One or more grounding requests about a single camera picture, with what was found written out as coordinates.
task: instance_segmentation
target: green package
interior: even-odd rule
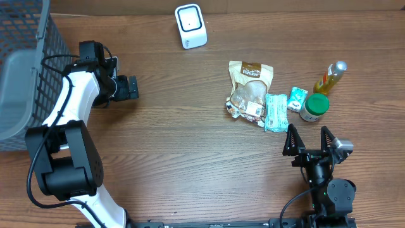
[[[266,94],[265,131],[286,132],[289,126],[287,119],[287,95]]]
[[[301,111],[302,104],[304,104],[307,95],[308,91],[294,86],[291,90],[291,95],[287,103],[287,108],[295,112]]]

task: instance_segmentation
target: white device screen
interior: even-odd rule
[[[180,9],[178,11],[178,15],[180,17],[180,21],[182,22],[182,27],[185,32],[200,28],[201,22],[196,7],[192,6],[190,8]]]

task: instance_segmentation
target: food pouch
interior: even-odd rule
[[[232,91],[225,104],[232,117],[265,126],[265,96],[273,80],[273,67],[260,63],[229,61]]]

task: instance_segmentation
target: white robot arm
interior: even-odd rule
[[[54,195],[60,201],[85,203],[87,208],[72,205],[94,227],[129,228],[131,221],[126,211],[114,202],[103,185],[103,165],[86,125],[92,106],[109,103],[110,100],[138,98],[136,78],[130,77],[129,85],[126,76],[117,76],[114,69],[118,59],[111,56],[106,60],[102,44],[86,41],[81,42],[79,48],[80,59],[66,66],[63,71],[67,77],[63,77],[63,87],[54,110],[41,127],[27,131],[27,148],[33,160],[40,141],[44,140],[45,133],[57,121],[34,164],[41,191],[45,195]],[[65,109],[58,118],[66,99]],[[51,153],[67,148],[70,149],[71,157],[53,159],[50,156]]]

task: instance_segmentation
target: plastic bottle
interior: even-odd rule
[[[328,98],[320,93],[312,94],[304,102],[299,115],[308,122],[317,121],[329,109]]]
[[[315,83],[314,93],[322,93],[327,96],[331,88],[342,78],[346,70],[347,65],[344,61],[331,64],[324,76]]]

